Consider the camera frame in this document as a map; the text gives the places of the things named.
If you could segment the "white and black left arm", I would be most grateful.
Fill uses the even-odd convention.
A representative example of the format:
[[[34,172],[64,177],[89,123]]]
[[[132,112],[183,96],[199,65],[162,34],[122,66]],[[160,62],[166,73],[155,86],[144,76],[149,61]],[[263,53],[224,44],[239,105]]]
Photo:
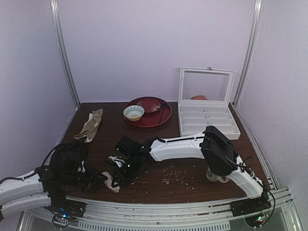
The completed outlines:
[[[64,166],[49,164],[19,177],[4,178],[0,181],[0,218],[37,207],[45,207],[63,220],[81,218],[86,205],[67,199],[65,186],[85,192],[107,179],[85,162]]]

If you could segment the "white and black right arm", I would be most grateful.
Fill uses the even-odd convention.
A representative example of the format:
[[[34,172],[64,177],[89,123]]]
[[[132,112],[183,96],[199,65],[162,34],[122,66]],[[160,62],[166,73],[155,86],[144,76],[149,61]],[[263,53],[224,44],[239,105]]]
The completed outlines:
[[[269,201],[268,190],[254,171],[237,154],[233,143],[215,126],[195,135],[163,139],[146,139],[143,143],[123,136],[115,149],[126,156],[113,172],[112,186],[134,180],[146,165],[170,159],[198,158],[206,161],[218,177],[227,177],[239,186],[256,204]]]

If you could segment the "pink and cream underwear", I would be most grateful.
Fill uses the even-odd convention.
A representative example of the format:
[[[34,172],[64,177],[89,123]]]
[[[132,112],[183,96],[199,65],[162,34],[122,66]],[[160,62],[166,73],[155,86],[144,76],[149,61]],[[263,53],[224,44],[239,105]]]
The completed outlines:
[[[112,190],[113,192],[118,193],[120,191],[120,185],[116,181],[114,181],[112,175],[107,171],[102,172],[102,175],[104,175],[107,178],[106,180],[103,181],[105,186],[110,190]]]

